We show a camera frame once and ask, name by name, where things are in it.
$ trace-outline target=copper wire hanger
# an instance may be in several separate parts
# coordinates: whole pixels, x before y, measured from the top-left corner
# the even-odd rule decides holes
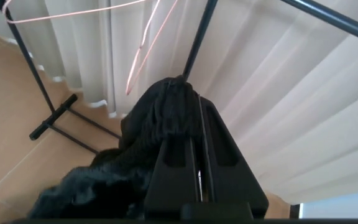
[[[130,6],[130,5],[133,5],[133,4],[136,4],[136,3],[140,3],[140,2],[144,2],[144,1],[148,1],[148,0],[137,0],[137,1],[133,1],[133,2],[129,2],[129,3],[125,3],[125,4],[120,4],[120,5],[117,5],[117,6],[109,6],[109,7],[104,7],[104,8],[100,8],[100,9],[91,9],[91,10],[85,10],[85,11],[80,11],[80,12],[71,12],[71,13],[66,13],[66,14],[60,14],[60,15],[54,15],[54,16],[45,16],[45,17],[38,17],[38,18],[33,18],[33,19],[23,19],[23,20],[19,20],[19,21],[12,21],[10,19],[8,19],[6,17],[6,11],[7,11],[7,7],[9,5],[9,3],[11,3],[12,0],[7,0],[5,2],[5,4],[2,6],[2,9],[1,9],[1,12],[4,14],[4,17],[6,19],[6,21],[10,24],[20,24],[20,23],[25,23],[25,22],[34,22],[34,21],[42,21],[42,20],[46,20],[46,19],[55,19],[55,18],[59,18],[59,17],[66,17],[66,16],[74,16],[74,15],[79,15],[79,14],[86,14],[86,13],[91,13],[91,12],[100,12],[100,11],[105,11],[105,10],[110,10],[110,9],[117,9],[119,7],[124,7],[124,6]],[[131,66],[131,70],[129,72],[129,75],[128,75],[128,79],[127,79],[127,84],[126,84],[126,90],[125,90],[125,93],[126,95],[129,95],[137,81],[137,79],[139,78],[139,75],[140,75],[140,72],[142,71],[142,68],[147,60],[147,58],[149,57],[150,55],[150,51],[152,50],[153,46],[154,46],[154,43],[155,41],[157,40],[157,37],[160,35],[161,33],[161,30],[163,29],[163,27],[165,26],[165,23],[167,22],[168,18],[170,17],[173,9],[175,8],[178,0],[175,0],[175,2],[173,3],[171,9],[169,10],[167,16],[165,17],[160,29],[158,30],[157,34],[155,35],[154,39],[153,39],[153,42],[152,44],[150,45],[150,48],[149,50],[147,51],[146,53],[146,56],[144,57],[143,61],[142,61],[142,64],[141,66],[138,68],[137,72],[136,72],[136,75],[134,77],[134,84],[131,85],[131,81],[132,81],[132,76],[133,76],[133,73],[134,73],[134,69],[135,69],[135,66],[136,66],[136,63],[137,63],[137,59],[139,58],[139,54],[140,54],[140,51],[142,50],[142,47],[144,46],[144,43],[146,41],[146,37],[147,37],[147,32],[149,31],[149,27],[150,27],[150,24],[152,22],[152,19],[154,17],[154,14],[158,8],[158,5],[160,4],[161,0],[157,0],[157,3],[155,4],[154,8],[153,8],[153,11],[150,15],[150,18],[149,20],[147,21],[147,24],[146,24],[146,27],[144,29],[144,32],[143,32],[143,36],[142,36],[142,42],[140,43],[139,45],[139,48],[137,49],[136,51],[136,54],[135,54],[135,57],[134,57],[134,61],[132,63],[132,66]]]

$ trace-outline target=floor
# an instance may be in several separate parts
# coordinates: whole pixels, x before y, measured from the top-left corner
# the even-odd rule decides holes
[[[55,106],[71,95],[65,82],[51,82],[40,72]],[[89,108],[80,99],[74,108],[110,130],[120,133],[119,120],[107,109]],[[39,192],[73,167],[88,165],[94,155],[58,133],[48,130],[36,141],[29,134],[50,114],[30,70],[15,45],[0,39],[0,223],[24,217]],[[117,139],[65,113],[55,123],[96,149],[117,145]],[[267,217],[288,218],[290,206],[270,195]]]

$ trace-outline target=fuzzy black fabric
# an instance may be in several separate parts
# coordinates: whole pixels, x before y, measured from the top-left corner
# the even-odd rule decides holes
[[[44,190],[28,218],[139,218],[167,138],[201,136],[198,95],[182,76],[154,83],[121,121],[118,149],[99,153]]]

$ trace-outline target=sheer curtain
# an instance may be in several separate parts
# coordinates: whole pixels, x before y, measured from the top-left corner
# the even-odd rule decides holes
[[[15,0],[15,19],[131,0]],[[318,1],[358,20],[358,1]],[[155,1],[20,24],[51,77],[127,113],[183,71],[206,0],[179,0],[133,92],[126,78]],[[163,0],[147,47],[173,4]],[[358,192],[358,39],[281,1],[218,1],[189,82],[217,106],[261,186],[300,203]]]

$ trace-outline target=black metal rack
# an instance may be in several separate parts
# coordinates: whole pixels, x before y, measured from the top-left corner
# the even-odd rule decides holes
[[[312,0],[281,0],[291,6],[294,6],[308,14],[311,14],[312,16],[317,17],[318,19],[321,19],[324,22],[327,22],[334,27],[337,27],[343,31],[346,31],[356,37],[358,37],[358,22],[341,14],[338,13],[322,4],[319,4],[317,2],[314,2]],[[208,0],[203,16],[200,21],[200,25],[198,27],[195,40],[193,42],[193,45],[191,47],[188,60],[185,65],[185,69],[183,71],[183,76],[187,79],[190,75],[191,68],[196,60],[198,50],[200,49],[201,43],[203,41],[203,38],[205,36],[206,30],[208,28],[209,22],[212,18],[214,9],[216,7],[218,0]],[[5,0],[0,0],[0,9],[2,8],[2,5],[5,3]],[[9,10],[6,12],[6,16],[8,19],[12,19]],[[54,122],[66,111],[69,111],[76,115],[77,117],[83,119],[84,121],[88,122],[89,124],[92,124],[93,126],[96,126],[102,131],[107,132],[108,134],[120,139],[121,137],[108,130],[107,128],[103,127],[102,125],[92,121],[91,119],[87,118],[86,116],[82,115],[81,113],[75,111],[73,108],[71,108],[71,105],[78,99],[75,94],[72,94],[64,103],[62,103],[57,109],[55,109],[52,105],[52,102],[49,98],[49,95],[44,87],[44,84],[42,83],[42,80],[37,72],[37,69],[35,68],[34,63],[31,60],[31,57],[29,55],[29,52],[27,51],[27,48],[25,47],[22,37],[17,30],[17,27],[15,24],[8,23],[9,28],[11,29],[13,36],[17,40],[17,43],[23,53],[23,56],[29,65],[29,68],[35,78],[35,81],[37,82],[45,101],[47,102],[50,111],[52,114],[43,121],[38,128],[36,128],[31,134],[30,138],[31,140],[36,140],[39,138],[39,136],[44,133],[48,128],[60,133],[61,135],[67,137],[68,139],[72,140],[73,142],[79,144],[80,146],[84,147],[85,149],[97,154],[98,151],[90,147],[89,145],[83,143],[82,141],[78,140],[77,138],[71,136],[70,134],[64,132],[60,128],[56,127]]]

